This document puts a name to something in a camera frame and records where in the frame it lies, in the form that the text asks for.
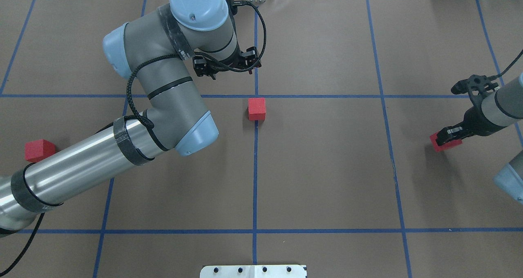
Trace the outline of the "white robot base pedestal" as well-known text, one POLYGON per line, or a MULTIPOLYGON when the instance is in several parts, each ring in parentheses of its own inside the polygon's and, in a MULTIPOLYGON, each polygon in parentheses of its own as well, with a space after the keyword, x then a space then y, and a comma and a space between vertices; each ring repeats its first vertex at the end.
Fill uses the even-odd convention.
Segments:
POLYGON ((200 278, 307 278, 304 265, 208 265, 200 278))

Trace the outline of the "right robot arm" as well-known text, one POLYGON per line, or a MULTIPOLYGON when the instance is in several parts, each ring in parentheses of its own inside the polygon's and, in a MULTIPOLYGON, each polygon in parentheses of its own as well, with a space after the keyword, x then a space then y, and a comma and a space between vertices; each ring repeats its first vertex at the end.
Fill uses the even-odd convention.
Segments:
POLYGON ((452 94, 468 94, 472 107, 461 123, 444 127, 429 137, 435 151, 450 149, 472 136, 491 136, 522 120, 522 75, 503 87, 495 79, 495 76, 471 75, 452 86, 452 94))

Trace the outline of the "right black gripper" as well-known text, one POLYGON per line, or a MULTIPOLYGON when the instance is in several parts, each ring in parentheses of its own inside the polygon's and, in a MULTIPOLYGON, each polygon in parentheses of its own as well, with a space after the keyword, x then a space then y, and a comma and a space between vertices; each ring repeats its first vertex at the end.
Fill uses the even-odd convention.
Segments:
POLYGON ((458 146, 462 139, 472 136, 490 136, 497 132, 497 125, 491 123, 482 109, 472 107, 464 114, 463 121, 444 127, 436 134, 436 146, 458 146))

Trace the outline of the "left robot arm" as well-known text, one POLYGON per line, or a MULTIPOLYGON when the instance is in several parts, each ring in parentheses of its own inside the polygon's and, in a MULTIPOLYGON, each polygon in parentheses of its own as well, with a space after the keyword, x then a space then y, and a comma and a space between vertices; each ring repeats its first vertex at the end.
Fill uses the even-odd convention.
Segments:
POLYGON ((169 0, 103 38, 103 52, 127 80, 132 114, 13 175, 1 177, 1 237, 27 228, 36 217, 135 166, 175 150, 189 156, 211 145, 219 131, 185 66, 198 77, 251 72, 265 47, 243 52, 237 8, 247 0, 169 0))

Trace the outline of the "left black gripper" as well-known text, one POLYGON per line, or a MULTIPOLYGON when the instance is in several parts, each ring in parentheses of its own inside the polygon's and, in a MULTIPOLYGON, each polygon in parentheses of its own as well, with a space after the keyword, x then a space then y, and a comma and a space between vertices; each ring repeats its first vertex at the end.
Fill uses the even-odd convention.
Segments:
POLYGON ((247 72, 251 75, 254 69, 262 67, 261 58, 262 52, 256 46, 249 47, 245 52, 237 47, 231 56, 221 61, 207 52, 197 52, 193 57, 193 68, 198 77, 207 76, 211 79, 216 79, 220 72, 247 72))

